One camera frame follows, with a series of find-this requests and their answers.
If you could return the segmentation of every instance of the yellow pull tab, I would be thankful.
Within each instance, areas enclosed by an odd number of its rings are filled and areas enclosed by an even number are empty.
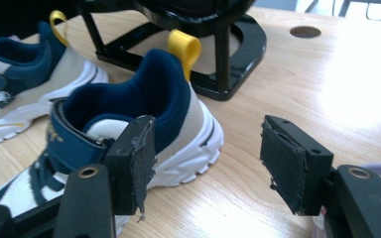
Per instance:
[[[58,40],[64,44],[66,47],[69,46],[69,42],[66,39],[67,35],[67,21],[66,21],[66,16],[64,15],[63,12],[55,10],[51,13],[51,17],[49,18],[51,26],[52,26],[52,31],[54,32],[55,36],[58,38]],[[64,27],[63,27],[63,36],[58,32],[58,29],[55,27],[55,21],[56,20],[62,20],[64,22]]]
[[[190,81],[191,68],[200,56],[199,39],[179,30],[172,30],[169,35],[168,50],[182,62],[185,78]]]

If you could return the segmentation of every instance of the navy blue sneaker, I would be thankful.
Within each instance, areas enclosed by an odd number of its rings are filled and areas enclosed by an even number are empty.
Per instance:
[[[147,188],[189,182],[219,157],[222,129],[185,80],[180,61],[152,50],[130,80],[88,84],[55,102],[47,148],[0,189],[0,204],[16,216],[63,194],[71,171],[102,163],[110,142],[143,115],[156,118],[156,174]],[[128,219],[116,217],[118,234]]]
[[[50,113],[52,100],[90,82],[107,82],[107,73],[65,46],[47,23],[40,42],[0,39],[0,142],[26,130]]]

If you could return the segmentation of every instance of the black metal stand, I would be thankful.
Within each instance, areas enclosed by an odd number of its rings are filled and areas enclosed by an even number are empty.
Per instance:
[[[78,1],[79,14],[82,15],[89,34],[96,48],[97,57],[115,65],[135,71],[142,59],[141,56],[130,54],[127,51],[152,35],[164,31],[178,29],[194,35],[215,37],[215,73],[203,74],[192,71],[190,81],[194,90],[215,100],[227,100],[237,91],[253,68],[262,60],[266,50],[266,35],[258,23],[243,11],[245,8],[230,11],[228,5],[220,6],[223,14],[213,15],[218,19],[205,20],[204,18],[181,17],[182,22],[173,17],[167,17],[165,10],[151,6],[153,15],[150,21],[157,22],[157,26],[150,22],[137,27],[117,40],[104,45],[98,29],[92,19],[91,12],[110,12],[125,9],[134,9],[144,12],[145,1],[119,1],[119,5],[111,5],[105,1]],[[229,55],[229,33],[240,42],[240,47],[233,56]]]

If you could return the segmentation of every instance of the shoe heel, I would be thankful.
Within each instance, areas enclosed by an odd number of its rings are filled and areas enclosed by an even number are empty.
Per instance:
[[[196,179],[196,174],[203,174],[208,166],[214,164],[223,145],[224,138],[221,126],[212,117],[207,108],[204,110],[205,123],[199,134],[186,147],[172,157],[156,165],[155,176],[147,189],[154,186],[177,186]]]

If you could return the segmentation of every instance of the table surface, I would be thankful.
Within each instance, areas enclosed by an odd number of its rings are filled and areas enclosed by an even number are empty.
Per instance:
[[[177,187],[148,192],[146,220],[133,216],[122,237],[309,237],[310,217],[295,216],[269,188],[259,159],[266,114],[294,122],[334,153],[333,166],[381,162],[381,22],[252,8],[265,30],[267,52],[228,101],[200,96],[224,130],[219,160],[207,173]],[[94,14],[108,43],[146,22],[137,12]],[[290,34],[298,26],[320,29],[317,38]],[[166,48],[160,33],[131,50],[143,55]],[[26,42],[35,42],[36,37]],[[100,61],[79,17],[68,21],[68,40],[110,75],[127,80],[133,72]],[[213,39],[201,39],[195,69],[211,71]],[[0,186],[27,168],[46,145],[48,117],[35,120],[16,138],[0,144]]]

